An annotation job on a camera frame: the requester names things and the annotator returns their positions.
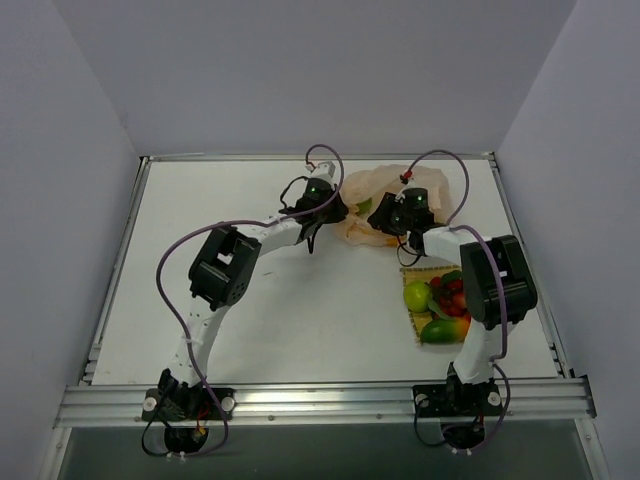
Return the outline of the orange fake fruit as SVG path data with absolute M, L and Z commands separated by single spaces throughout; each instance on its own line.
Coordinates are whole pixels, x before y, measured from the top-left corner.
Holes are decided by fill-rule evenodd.
M 451 345 L 462 343 L 469 331 L 470 322 L 465 319 L 455 321 L 432 320 L 420 332 L 420 342 L 429 345 Z

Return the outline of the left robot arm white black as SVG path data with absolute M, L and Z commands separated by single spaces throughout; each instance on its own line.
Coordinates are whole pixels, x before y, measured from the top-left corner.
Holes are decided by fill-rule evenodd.
M 294 206 L 266 220 L 222 221 L 192 231 L 171 244 L 155 271 L 161 300 L 178 321 L 181 339 L 169 365 L 162 371 L 158 389 L 166 408 L 179 419 L 194 417 L 202 405 L 203 390 L 211 391 L 206 369 L 222 320 L 246 293 L 260 257 L 283 247 L 313 244 L 319 229 L 346 218 L 341 185 L 328 176 L 310 176 Z M 200 306 L 183 318 L 163 286 L 169 257 L 189 240 L 206 239 L 192 261 L 187 278 L 191 297 Z

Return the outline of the red fake fruit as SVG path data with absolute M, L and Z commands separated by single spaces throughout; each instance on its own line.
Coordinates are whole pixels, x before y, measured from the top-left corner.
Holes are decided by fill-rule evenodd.
M 454 269 L 441 276 L 435 276 L 427 286 L 432 296 L 429 310 L 435 317 L 449 321 L 471 320 L 460 270 Z

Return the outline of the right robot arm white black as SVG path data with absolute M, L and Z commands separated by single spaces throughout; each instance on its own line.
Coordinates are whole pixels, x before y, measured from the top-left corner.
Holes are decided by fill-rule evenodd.
M 438 224 L 427 200 L 424 188 L 387 192 L 368 223 L 385 234 L 406 237 L 423 256 L 461 268 L 470 329 L 451 364 L 453 379 L 443 391 L 447 406 L 464 413 L 479 402 L 479 388 L 493 382 L 496 362 L 507 356 L 509 333 L 536 307 L 538 294 L 515 236 L 484 237 L 469 225 Z

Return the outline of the green fake pear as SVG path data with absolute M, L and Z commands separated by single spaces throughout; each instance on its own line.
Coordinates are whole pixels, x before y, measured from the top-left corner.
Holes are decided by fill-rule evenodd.
M 429 309 L 432 300 L 431 289 L 423 281 L 413 281 L 405 285 L 403 299 L 407 309 L 414 313 L 423 313 Z

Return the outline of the green ribbed fake fruit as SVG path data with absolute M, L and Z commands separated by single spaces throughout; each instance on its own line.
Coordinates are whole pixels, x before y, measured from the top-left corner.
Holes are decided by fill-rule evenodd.
M 370 210 L 371 210 L 371 208 L 372 208 L 372 205 L 373 205 L 372 198 L 368 198 L 368 199 L 366 199 L 366 200 L 364 200 L 362 202 L 357 203 L 356 204 L 356 207 L 357 207 L 356 214 L 358 216 L 366 216 L 366 215 L 368 215 Z

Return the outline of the translucent plastic bag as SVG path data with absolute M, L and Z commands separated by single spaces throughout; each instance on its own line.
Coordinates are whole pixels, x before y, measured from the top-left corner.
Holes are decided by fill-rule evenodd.
M 378 207 L 386 192 L 398 194 L 402 188 L 399 180 L 406 167 L 398 164 L 382 165 L 373 169 L 350 173 L 344 179 L 340 195 L 349 208 L 346 219 L 333 225 L 334 235 L 352 246 L 396 247 L 395 236 L 374 230 L 367 222 Z M 428 206 L 437 222 L 443 223 L 453 212 L 449 182 L 441 169 L 417 166 L 413 178 L 418 187 L 428 191 Z M 358 216 L 356 204 L 372 198 L 373 205 L 368 215 Z

